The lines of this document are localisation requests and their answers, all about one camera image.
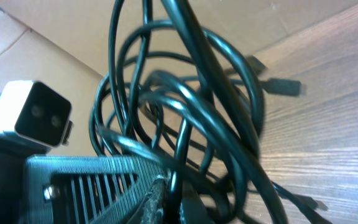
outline tangled cable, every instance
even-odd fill
[[[274,223],[288,223],[279,196],[293,202],[311,223],[329,223],[313,210],[313,199],[293,195],[272,183],[260,166],[259,136],[264,124],[264,96],[260,82],[246,58],[222,37],[201,28],[186,0],[162,0],[171,21],[153,21],[152,1],[143,0],[144,25],[125,40],[116,61],[116,33],[123,3],[123,0],[116,0],[114,5],[109,30],[109,73],[99,84],[89,119],[89,136],[97,155],[105,155],[104,149],[111,155],[118,155],[120,152],[115,145],[119,145],[123,154],[135,154],[170,169],[169,207],[174,210],[179,207],[182,181],[186,180],[197,192],[213,198],[216,208],[208,208],[208,214],[216,223],[227,223],[236,217],[243,217],[241,219],[247,223],[257,223],[243,212],[249,180],[261,195]],[[177,30],[191,58],[173,52],[149,52],[151,32],[160,29]],[[129,48],[138,38],[142,40],[139,55],[126,59]],[[224,74],[211,47],[231,63],[241,80],[230,79]],[[169,72],[155,70],[140,84],[145,60],[158,57],[193,64],[198,76],[178,78]],[[135,70],[132,80],[125,83],[124,68],[133,63]],[[186,84],[194,80],[200,82],[197,91]],[[236,85],[246,87],[249,100]],[[238,134],[214,107],[213,93]],[[112,96],[114,111],[104,122],[101,107],[108,95]],[[179,132],[164,124],[164,108],[182,117]],[[139,111],[155,123],[157,128],[153,138],[143,129]],[[110,129],[115,117],[121,133]],[[193,128],[205,136],[206,146],[190,139]],[[176,143],[169,135],[177,139]],[[159,146],[161,137],[175,151],[174,157]],[[200,166],[187,159],[189,145],[204,152]],[[223,178],[219,179],[208,172],[213,157],[222,160],[226,166],[227,174]],[[186,163],[197,168],[198,172]],[[234,193],[233,205],[227,197],[229,192]]]

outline black cable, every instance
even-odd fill
[[[273,184],[260,166],[259,137],[264,123],[264,97],[257,75],[246,58],[222,37],[201,28],[187,1],[162,0],[171,21],[153,21],[152,1],[143,0],[144,25],[125,40],[116,59],[116,34],[123,3],[123,0],[116,0],[114,4],[109,30],[109,73],[99,84],[89,119],[89,136],[97,155],[105,156],[105,148],[110,154],[118,155],[120,152],[115,146],[118,145],[123,154],[142,156],[170,169],[167,218],[177,218],[175,214],[181,202],[182,181],[186,179],[199,194],[208,194],[214,199],[216,208],[208,208],[208,212],[216,223],[227,223],[238,215],[244,222],[256,222],[242,211],[250,180],[262,196],[274,223],[288,223],[278,196],[293,202],[312,223],[329,223],[304,203],[305,200]],[[149,52],[151,33],[158,29],[176,29],[191,58],[172,52]],[[126,59],[131,45],[138,38],[141,38],[139,55]],[[229,78],[224,73],[211,47],[231,63],[241,80]],[[177,78],[166,71],[156,70],[140,84],[145,60],[157,57],[194,64],[198,75]],[[132,80],[125,83],[124,67],[133,63]],[[200,82],[198,91],[186,84],[193,81]],[[236,85],[246,87],[249,99]],[[172,94],[181,100],[171,97]],[[101,108],[103,100],[109,95],[112,96],[114,111],[104,122]],[[214,107],[214,95],[237,132]],[[164,108],[182,116],[179,132],[163,123]],[[156,124],[153,137],[143,129],[139,111]],[[110,130],[115,117],[121,134]],[[193,128],[207,139],[206,146],[190,139]],[[175,151],[174,157],[159,146],[161,137]],[[200,166],[187,158],[189,146],[205,153]],[[227,174],[221,179],[208,172],[213,157],[222,160],[226,166]],[[199,172],[186,164],[196,167]],[[210,181],[206,175],[216,181]],[[227,197],[229,192],[234,193],[233,205]]]

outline cable bundle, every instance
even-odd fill
[[[186,180],[200,194],[210,195],[216,208],[207,208],[216,223],[227,223],[236,217],[247,223],[257,223],[243,212],[246,187],[251,181],[261,195],[274,223],[288,223],[279,199],[293,202],[311,223],[329,223],[314,211],[315,201],[309,197],[293,195],[276,183],[272,183],[259,164],[259,137],[264,124],[264,96],[259,80],[246,58],[230,43],[208,29],[201,28],[186,0],[162,0],[171,20],[153,21],[152,1],[143,0],[144,25],[136,29],[124,42],[117,60],[116,33],[123,0],[116,0],[109,30],[109,73],[102,79],[96,92],[96,100],[89,119],[89,135],[97,155],[120,152],[150,159],[172,171],[168,209],[177,212],[181,202],[182,181]],[[160,29],[175,29],[186,45],[191,58],[173,52],[149,52],[151,32]],[[126,60],[126,55],[135,40],[141,38],[139,55]],[[239,74],[241,80],[232,80],[224,74],[211,47],[222,54]],[[155,70],[140,84],[140,76],[147,58],[166,57],[196,66],[198,75],[181,77]],[[130,83],[124,82],[124,68],[135,63]],[[200,88],[194,90],[186,82],[198,80]],[[244,85],[249,99],[236,87]],[[214,107],[214,94],[223,105],[237,131]],[[115,110],[106,122],[102,118],[102,102],[112,96]],[[179,114],[183,119],[176,132],[163,122],[164,109]],[[139,121],[139,111],[153,121],[156,132],[151,138]],[[110,130],[117,118],[121,133]],[[206,146],[190,139],[191,130],[197,129],[207,139]],[[177,139],[174,143],[169,135]],[[167,154],[159,141],[165,138],[175,151],[174,157]],[[189,145],[204,152],[201,165],[187,159]],[[206,175],[213,157],[224,162],[227,174],[213,182]],[[198,172],[186,165],[198,169]],[[234,204],[227,194],[234,193]]]

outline cable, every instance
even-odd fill
[[[300,200],[272,183],[260,166],[259,137],[264,124],[264,96],[257,75],[247,59],[222,37],[200,27],[186,0],[162,0],[162,3],[171,20],[154,21],[152,1],[143,0],[143,26],[125,40],[117,59],[117,26],[124,1],[116,0],[114,4],[109,28],[109,73],[99,84],[89,118],[89,137],[97,155],[105,156],[105,150],[111,155],[120,155],[118,145],[123,154],[141,156],[170,169],[168,219],[177,218],[182,181],[187,180],[199,194],[213,198],[216,208],[207,208],[207,211],[216,223],[227,223],[237,216],[244,222],[256,223],[242,211],[248,192],[247,184],[251,181],[274,223],[288,223],[279,196],[293,202],[310,222],[329,223],[304,203],[306,200]],[[161,29],[177,30],[191,58],[173,52],[149,52],[151,33]],[[139,55],[126,59],[131,45],[138,38],[141,38]],[[231,63],[241,80],[224,73],[212,47]],[[193,64],[198,74],[178,78],[167,71],[155,70],[140,84],[146,59],[159,57]],[[133,63],[132,80],[125,83],[124,68]],[[193,81],[200,83],[197,91],[186,84]],[[249,99],[236,85],[245,86]],[[114,111],[104,122],[101,108],[103,100],[109,95],[112,96]],[[214,107],[214,95],[223,105],[237,132]],[[163,122],[164,109],[170,109],[182,117],[179,132]],[[156,125],[152,138],[142,127],[139,111]],[[115,117],[121,133],[110,129]],[[207,139],[206,146],[190,139],[193,128]],[[175,151],[174,157],[159,146],[161,138]],[[200,166],[187,158],[188,146],[204,152]],[[227,174],[223,178],[208,172],[213,157],[222,160],[226,166]],[[233,205],[227,196],[229,192],[234,194]]]

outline wood grain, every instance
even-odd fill
[[[319,213],[331,222],[358,223],[358,5],[256,56],[269,68],[262,79],[307,86],[299,98],[266,96],[264,169],[293,193],[322,200],[329,210]],[[283,203],[291,223],[307,223]],[[246,211],[271,222],[259,196]]]

